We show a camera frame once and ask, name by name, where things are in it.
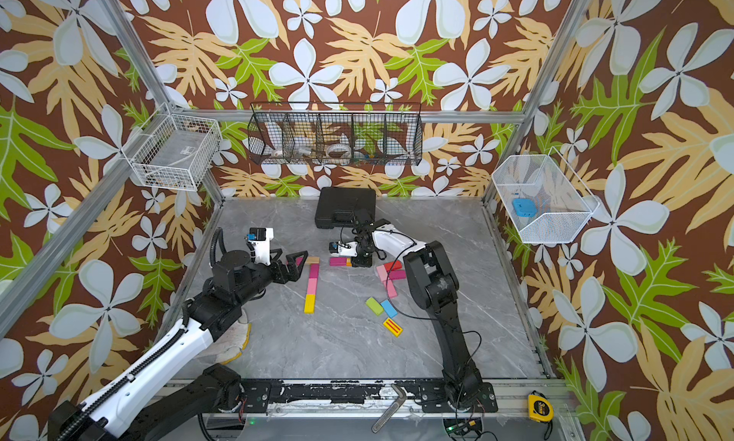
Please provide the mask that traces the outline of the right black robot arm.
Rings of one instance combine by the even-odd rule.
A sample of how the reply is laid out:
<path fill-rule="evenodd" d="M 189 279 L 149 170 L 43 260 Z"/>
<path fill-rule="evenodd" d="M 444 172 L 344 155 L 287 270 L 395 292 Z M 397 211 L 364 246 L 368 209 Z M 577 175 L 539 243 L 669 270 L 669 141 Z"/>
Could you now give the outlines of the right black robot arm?
<path fill-rule="evenodd" d="M 447 402 L 461 412 L 474 408 L 497 412 L 493 387 L 484 381 L 466 344 L 458 312 L 460 284 L 445 248 L 436 240 L 415 240 L 386 219 L 372 219 L 365 210 L 355 212 L 352 221 L 353 263 L 365 266 L 378 255 L 403 265 L 411 297 L 425 312 L 422 319 L 434 327 Z"/>

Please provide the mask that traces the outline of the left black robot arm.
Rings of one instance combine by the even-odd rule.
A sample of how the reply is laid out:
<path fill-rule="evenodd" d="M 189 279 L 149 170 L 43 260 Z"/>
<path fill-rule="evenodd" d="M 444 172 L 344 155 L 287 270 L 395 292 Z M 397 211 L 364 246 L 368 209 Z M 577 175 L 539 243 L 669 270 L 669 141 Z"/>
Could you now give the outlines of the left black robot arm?
<path fill-rule="evenodd" d="M 210 410 L 240 406 L 241 377 L 224 365 L 175 395 L 153 398 L 201 352 L 235 326 L 243 306 L 266 292 L 270 284 L 300 279 L 309 255 L 279 249 L 258 261 L 252 250 L 229 251 L 212 265 L 201 293 L 187 301 L 181 319 L 141 359 L 81 404 L 63 403 L 48 422 L 52 440 L 158 440 L 187 419 Z"/>

